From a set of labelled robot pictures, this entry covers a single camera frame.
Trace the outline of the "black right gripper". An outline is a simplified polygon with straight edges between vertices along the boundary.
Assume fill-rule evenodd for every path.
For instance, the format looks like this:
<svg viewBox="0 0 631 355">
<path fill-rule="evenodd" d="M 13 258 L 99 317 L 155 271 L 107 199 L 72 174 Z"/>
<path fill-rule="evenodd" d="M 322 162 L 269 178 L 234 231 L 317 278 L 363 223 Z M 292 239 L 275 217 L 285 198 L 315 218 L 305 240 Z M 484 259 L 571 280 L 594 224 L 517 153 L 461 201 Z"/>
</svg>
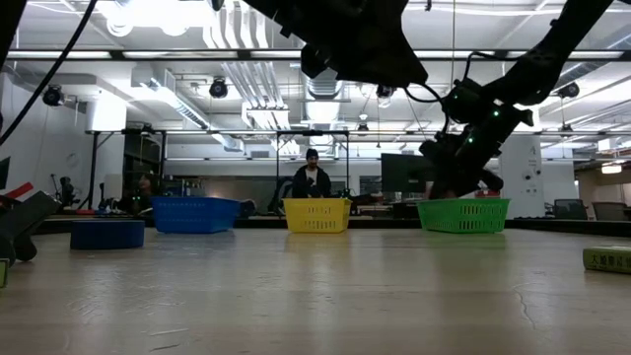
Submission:
<svg viewBox="0 0 631 355">
<path fill-rule="evenodd" d="M 491 106 L 473 118 L 460 134 L 439 132 L 433 141 L 422 143 L 419 151 L 435 170 L 428 191 L 430 200 L 460 198 L 475 192 L 481 184 L 499 191 L 504 181 L 486 168 L 501 154 L 501 147 L 515 128 L 533 125 L 532 111 L 514 106 Z"/>
</svg>

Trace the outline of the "blue tape roll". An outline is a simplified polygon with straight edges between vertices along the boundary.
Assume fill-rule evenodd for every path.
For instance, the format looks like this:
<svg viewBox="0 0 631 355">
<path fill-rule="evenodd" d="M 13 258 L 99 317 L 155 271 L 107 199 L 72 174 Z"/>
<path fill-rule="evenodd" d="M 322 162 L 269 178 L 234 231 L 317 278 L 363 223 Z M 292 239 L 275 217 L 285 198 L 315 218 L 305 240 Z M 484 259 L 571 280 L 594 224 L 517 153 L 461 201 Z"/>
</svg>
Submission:
<svg viewBox="0 0 631 355">
<path fill-rule="evenodd" d="M 145 222 L 90 220 L 72 224 L 70 249 L 135 249 L 144 246 Z"/>
</svg>

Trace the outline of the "black stapler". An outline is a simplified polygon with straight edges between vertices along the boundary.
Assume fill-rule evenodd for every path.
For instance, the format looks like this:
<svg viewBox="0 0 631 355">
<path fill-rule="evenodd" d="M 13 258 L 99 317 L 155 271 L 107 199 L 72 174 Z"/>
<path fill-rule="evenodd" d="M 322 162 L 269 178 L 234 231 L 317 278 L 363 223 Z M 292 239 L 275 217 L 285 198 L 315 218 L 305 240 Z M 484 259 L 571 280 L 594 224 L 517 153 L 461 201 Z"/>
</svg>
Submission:
<svg viewBox="0 0 631 355">
<path fill-rule="evenodd" d="M 32 260 L 37 254 L 32 234 L 59 207 L 57 199 L 39 191 L 3 213 L 0 208 L 0 259 L 7 259 L 10 267 L 17 260 Z"/>
</svg>

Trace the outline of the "green plastic basket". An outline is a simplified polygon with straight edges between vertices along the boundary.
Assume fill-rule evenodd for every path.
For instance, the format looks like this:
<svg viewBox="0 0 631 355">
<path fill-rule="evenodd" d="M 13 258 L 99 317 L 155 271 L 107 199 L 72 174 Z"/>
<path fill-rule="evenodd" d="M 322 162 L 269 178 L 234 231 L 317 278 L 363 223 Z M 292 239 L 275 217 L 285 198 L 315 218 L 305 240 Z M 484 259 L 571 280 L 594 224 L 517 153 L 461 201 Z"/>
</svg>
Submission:
<svg viewBox="0 0 631 355">
<path fill-rule="evenodd" d="M 510 200 L 437 199 L 417 203 L 421 227 L 451 234 L 491 234 L 504 230 Z"/>
</svg>

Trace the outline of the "black computer monitor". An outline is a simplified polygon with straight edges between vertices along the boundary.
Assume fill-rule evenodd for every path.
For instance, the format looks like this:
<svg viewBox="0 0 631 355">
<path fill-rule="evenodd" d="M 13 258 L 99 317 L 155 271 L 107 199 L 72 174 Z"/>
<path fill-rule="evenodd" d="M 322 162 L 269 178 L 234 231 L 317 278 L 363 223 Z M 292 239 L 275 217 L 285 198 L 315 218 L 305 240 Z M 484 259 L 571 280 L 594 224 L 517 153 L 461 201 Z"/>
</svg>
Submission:
<svg viewBox="0 0 631 355">
<path fill-rule="evenodd" d="M 422 156 L 381 154 L 381 176 L 383 192 L 423 193 L 435 180 L 435 170 Z"/>
</svg>

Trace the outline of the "white building column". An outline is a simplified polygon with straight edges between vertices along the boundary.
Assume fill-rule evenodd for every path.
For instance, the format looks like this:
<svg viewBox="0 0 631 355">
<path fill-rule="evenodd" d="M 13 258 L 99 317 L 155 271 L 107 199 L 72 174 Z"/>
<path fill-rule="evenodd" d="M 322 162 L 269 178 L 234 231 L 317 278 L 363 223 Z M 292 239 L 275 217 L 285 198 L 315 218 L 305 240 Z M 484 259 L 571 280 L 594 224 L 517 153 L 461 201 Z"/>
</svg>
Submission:
<svg viewBox="0 0 631 355">
<path fill-rule="evenodd" d="M 510 199 L 507 218 L 542 217 L 545 210 L 540 137 L 509 137 L 502 147 L 499 170 L 504 181 L 501 195 Z"/>
</svg>

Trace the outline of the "yellow plastic basket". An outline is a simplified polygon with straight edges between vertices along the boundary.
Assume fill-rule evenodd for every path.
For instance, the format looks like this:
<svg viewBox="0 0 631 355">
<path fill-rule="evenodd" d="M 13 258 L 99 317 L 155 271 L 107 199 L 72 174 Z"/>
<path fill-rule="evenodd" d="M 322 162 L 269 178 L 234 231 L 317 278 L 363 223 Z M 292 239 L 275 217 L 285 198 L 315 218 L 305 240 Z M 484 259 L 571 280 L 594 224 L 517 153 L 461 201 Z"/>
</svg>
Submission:
<svg viewBox="0 0 631 355">
<path fill-rule="evenodd" d="M 346 198 L 285 198 L 288 230 L 295 234 L 338 234 L 347 230 L 352 202 Z"/>
</svg>

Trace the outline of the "standing person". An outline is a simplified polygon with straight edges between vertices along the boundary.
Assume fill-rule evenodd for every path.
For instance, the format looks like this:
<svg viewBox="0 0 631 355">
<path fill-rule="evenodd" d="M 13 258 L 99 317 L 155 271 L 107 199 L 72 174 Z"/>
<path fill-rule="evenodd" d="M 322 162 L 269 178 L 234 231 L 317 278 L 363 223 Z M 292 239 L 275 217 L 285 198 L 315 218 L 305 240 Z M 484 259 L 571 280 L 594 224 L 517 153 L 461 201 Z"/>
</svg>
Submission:
<svg viewBox="0 0 631 355">
<path fill-rule="evenodd" d="M 293 198 L 328 198 L 331 196 L 331 180 L 324 169 L 318 166 L 318 152 L 307 150 L 307 163 L 300 167 L 293 176 Z"/>
</svg>

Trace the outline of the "black overhead light beam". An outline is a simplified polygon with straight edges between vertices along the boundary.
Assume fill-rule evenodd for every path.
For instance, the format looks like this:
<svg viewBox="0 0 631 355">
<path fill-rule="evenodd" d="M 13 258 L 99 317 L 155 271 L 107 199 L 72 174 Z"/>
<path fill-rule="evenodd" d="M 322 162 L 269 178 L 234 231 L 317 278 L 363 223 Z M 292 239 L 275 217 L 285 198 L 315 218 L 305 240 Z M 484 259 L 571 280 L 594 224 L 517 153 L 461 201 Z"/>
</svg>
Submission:
<svg viewBox="0 0 631 355">
<path fill-rule="evenodd" d="M 414 55 L 421 61 L 464 61 L 471 50 L 415 49 Z M 525 54 L 524 50 L 481 51 L 498 60 L 513 61 Z M 10 50 L 7 59 L 14 61 L 54 61 L 61 50 Z M 298 61 L 298 49 L 174 49 L 174 50 L 93 50 L 71 51 L 66 59 L 71 61 Z M 576 50 L 569 62 L 631 62 L 631 49 Z"/>
</svg>

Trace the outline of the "blue plastic basket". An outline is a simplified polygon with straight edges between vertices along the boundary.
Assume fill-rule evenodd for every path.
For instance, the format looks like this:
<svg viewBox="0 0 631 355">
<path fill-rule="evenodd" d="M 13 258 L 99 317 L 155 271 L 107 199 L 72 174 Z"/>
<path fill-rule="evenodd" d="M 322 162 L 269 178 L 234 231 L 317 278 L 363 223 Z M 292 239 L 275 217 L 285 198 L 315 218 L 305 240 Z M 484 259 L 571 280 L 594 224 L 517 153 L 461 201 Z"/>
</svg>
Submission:
<svg viewBox="0 0 631 355">
<path fill-rule="evenodd" d="M 238 200 L 215 197 L 151 198 L 155 227 L 164 234 L 214 234 L 233 228 Z"/>
</svg>

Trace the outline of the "seated person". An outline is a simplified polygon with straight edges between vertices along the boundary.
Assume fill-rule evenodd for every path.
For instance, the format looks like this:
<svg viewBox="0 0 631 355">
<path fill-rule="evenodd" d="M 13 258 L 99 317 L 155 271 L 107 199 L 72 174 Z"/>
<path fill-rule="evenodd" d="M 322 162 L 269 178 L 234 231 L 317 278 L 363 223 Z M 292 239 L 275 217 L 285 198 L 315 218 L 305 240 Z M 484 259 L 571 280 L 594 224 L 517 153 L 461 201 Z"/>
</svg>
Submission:
<svg viewBox="0 0 631 355">
<path fill-rule="evenodd" d="M 117 208 L 127 214 L 140 215 L 152 207 L 151 198 L 158 192 L 155 177 L 147 173 L 142 174 L 123 187 Z"/>
</svg>

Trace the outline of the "silver ceiling air duct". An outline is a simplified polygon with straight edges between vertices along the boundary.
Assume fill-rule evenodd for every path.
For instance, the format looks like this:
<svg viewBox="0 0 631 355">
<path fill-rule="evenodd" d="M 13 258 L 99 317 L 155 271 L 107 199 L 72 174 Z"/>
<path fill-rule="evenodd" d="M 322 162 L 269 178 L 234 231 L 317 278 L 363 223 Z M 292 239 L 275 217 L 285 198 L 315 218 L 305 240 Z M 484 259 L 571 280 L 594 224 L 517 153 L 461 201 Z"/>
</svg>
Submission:
<svg viewBox="0 0 631 355">
<path fill-rule="evenodd" d="M 337 72 L 327 68 L 314 78 L 304 75 L 305 103 L 349 103 L 346 82 L 337 79 Z"/>
</svg>

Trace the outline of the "black metal shelf frame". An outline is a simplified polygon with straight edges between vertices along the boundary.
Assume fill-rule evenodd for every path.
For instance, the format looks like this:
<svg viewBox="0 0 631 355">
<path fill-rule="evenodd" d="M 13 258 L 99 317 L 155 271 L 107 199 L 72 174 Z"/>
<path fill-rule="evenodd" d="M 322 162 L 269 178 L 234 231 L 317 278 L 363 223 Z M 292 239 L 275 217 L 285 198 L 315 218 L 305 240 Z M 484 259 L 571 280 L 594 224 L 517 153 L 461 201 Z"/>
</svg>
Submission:
<svg viewBox="0 0 631 355">
<path fill-rule="evenodd" d="M 89 192 L 81 207 L 97 209 L 102 200 L 119 200 L 139 189 L 141 177 L 157 187 L 164 178 L 164 130 L 125 128 L 87 131 L 92 138 Z"/>
</svg>

